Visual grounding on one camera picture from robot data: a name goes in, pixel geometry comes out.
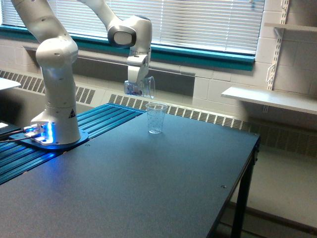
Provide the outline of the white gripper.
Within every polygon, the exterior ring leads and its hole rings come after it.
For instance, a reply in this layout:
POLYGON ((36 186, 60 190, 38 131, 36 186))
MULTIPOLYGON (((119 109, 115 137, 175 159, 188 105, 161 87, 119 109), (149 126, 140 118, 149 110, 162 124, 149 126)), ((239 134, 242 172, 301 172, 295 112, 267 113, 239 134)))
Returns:
POLYGON ((143 80, 149 72, 149 55, 134 55, 127 58, 128 81, 137 83, 143 80))

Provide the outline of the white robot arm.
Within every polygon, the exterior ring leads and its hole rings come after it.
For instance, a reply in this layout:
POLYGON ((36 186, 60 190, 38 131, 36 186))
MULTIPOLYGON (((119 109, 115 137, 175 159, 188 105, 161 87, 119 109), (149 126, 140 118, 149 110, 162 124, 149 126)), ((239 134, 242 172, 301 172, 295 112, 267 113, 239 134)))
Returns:
MULTIPOLYGON (((113 46, 129 48, 128 82, 144 80, 151 60, 151 20, 138 15, 122 20, 104 0, 86 0, 84 4, 104 24, 113 46)), ((15 0, 13 6, 39 42, 36 60, 45 84, 45 109, 32 119, 24 135, 43 146, 75 143, 81 139, 72 70, 78 57, 77 44, 46 0, 15 0)))

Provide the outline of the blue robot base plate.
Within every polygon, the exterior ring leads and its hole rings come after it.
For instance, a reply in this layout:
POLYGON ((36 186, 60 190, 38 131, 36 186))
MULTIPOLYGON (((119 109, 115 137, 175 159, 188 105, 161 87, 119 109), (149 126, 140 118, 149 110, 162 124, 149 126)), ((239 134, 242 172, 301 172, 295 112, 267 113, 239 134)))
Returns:
POLYGON ((48 151, 68 151, 70 149, 73 149, 85 142, 87 142, 89 140, 89 134, 88 132, 84 131, 84 130, 80 130, 80 136, 81 138, 74 142, 74 143, 70 143, 70 144, 58 144, 58 145, 41 145, 40 143, 35 142, 32 139, 26 139, 26 140, 21 140, 18 141, 18 143, 22 144, 22 145, 27 145, 27 146, 31 146, 34 148, 40 148, 40 149, 44 149, 44 150, 48 150, 48 151))

